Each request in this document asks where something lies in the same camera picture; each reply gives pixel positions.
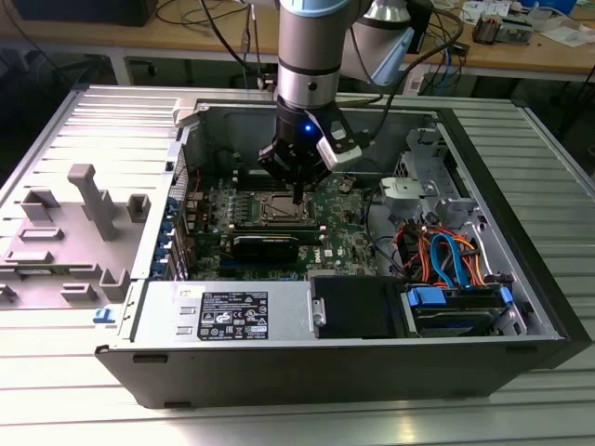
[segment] black box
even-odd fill
[[[144,26],[157,0],[13,0],[24,20]]]

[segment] blue cable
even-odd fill
[[[444,55],[446,56],[446,70],[444,70],[444,76],[440,81],[440,84],[438,85],[438,91],[436,91],[436,96],[440,96],[440,94],[443,91],[444,84],[446,84],[446,79],[448,79],[448,71],[450,70],[450,64],[452,63],[452,60],[450,58],[450,51],[448,51],[448,48],[444,49]]]
[[[455,274],[456,279],[458,280],[458,284],[464,287],[469,286],[469,278],[465,273],[461,265],[461,256],[458,252],[458,247],[456,246],[455,239],[453,239],[450,235],[447,234],[436,234],[433,239],[431,239],[430,244],[430,259],[431,265],[433,266],[434,270],[438,273],[438,275],[446,282],[449,288],[453,288],[455,285],[450,277],[440,268],[440,262],[438,260],[438,244],[440,243],[440,239],[445,239],[450,246],[450,250],[453,253],[453,264],[455,265]]]

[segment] wooden desk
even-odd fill
[[[183,0],[184,11],[197,7],[195,0]],[[217,7],[213,16],[241,9],[238,4]],[[578,11],[580,18],[595,19],[595,11]],[[164,23],[153,17],[142,28],[128,28],[117,25],[24,21],[13,10],[22,29],[44,50],[56,52],[101,54],[111,58],[112,65],[121,85],[130,84],[126,57],[156,57],[174,59],[215,59],[231,60],[208,27],[202,31],[192,31],[180,25]],[[163,17],[179,21],[176,4],[162,10]],[[192,16],[195,20],[204,17],[200,12]],[[239,50],[245,25],[245,13],[237,13],[217,20],[218,27],[230,44]],[[258,8],[258,37],[262,60],[276,62],[278,41],[278,13],[272,8]],[[580,81],[595,62],[595,45],[587,44],[577,48],[553,42],[541,34],[534,34],[527,46],[514,44],[477,45],[472,42],[470,25],[460,41],[470,45],[465,74],[501,77],[555,79]],[[433,46],[426,39],[426,49]],[[31,49],[0,8],[0,46]],[[407,55],[405,62],[411,62],[416,55]],[[254,54],[248,57],[254,60]],[[432,69],[432,64],[440,63],[442,57],[434,56],[423,64],[422,69]]]

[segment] warning label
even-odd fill
[[[203,293],[198,337],[203,341],[268,339],[268,293]]]

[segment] workbench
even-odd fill
[[[177,98],[250,100],[263,94],[141,86],[73,91],[0,190],[0,253],[24,217],[19,202],[28,188],[53,186],[57,199],[75,200],[72,188],[55,187],[57,178],[65,178],[72,163],[92,162],[98,186],[115,202],[138,190],[152,196],[177,133],[171,118]],[[358,96],[341,95],[347,98]],[[595,336],[595,190],[572,157],[528,109],[509,100],[398,97],[394,106],[453,110]],[[104,446],[132,438],[143,446],[595,442],[593,348],[557,370],[521,375],[489,399],[149,410],[93,356],[112,330],[96,327],[94,313],[93,308],[0,311],[3,444]]]
[[[197,4],[195,1],[184,0],[181,9],[187,11],[198,7]],[[229,3],[218,7],[213,15],[242,7],[237,3]],[[595,20],[595,11],[585,11],[581,8],[578,14],[582,20]],[[207,27],[203,28],[203,33],[198,33],[180,25],[162,22],[156,17],[152,17],[142,28],[129,28],[106,24],[24,21],[19,19],[15,10],[12,15],[19,21],[23,31],[47,52],[109,57],[119,85],[133,83],[126,58],[231,60],[231,56]],[[179,10],[175,4],[164,8],[162,15],[169,20],[179,21]],[[201,14],[192,17],[201,18]],[[240,51],[245,14],[231,14],[217,20],[217,24],[234,49]],[[277,11],[258,7],[258,39],[263,62],[277,61],[278,27]],[[535,33],[527,46],[503,43],[484,46],[473,43],[471,30],[472,26],[466,24],[463,36],[459,39],[460,42],[470,45],[467,63],[463,69],[463,73],[468,75],[580,82],[584,81],[595,60],[593,44],[571,48]],[[433,46],[432,39],[426,39],[424,50]],[[2,9],[0,48],[33,49],[30,43],[22,39]],[[407,55],[402,69],[416,57],[417,55]],[[418,78],[420,74],[433,70],[441,59],[440,55],[430,58],[428,63],[421,64],[414,74]],[[248,60],[255,61],[255,54],[248,55]]]

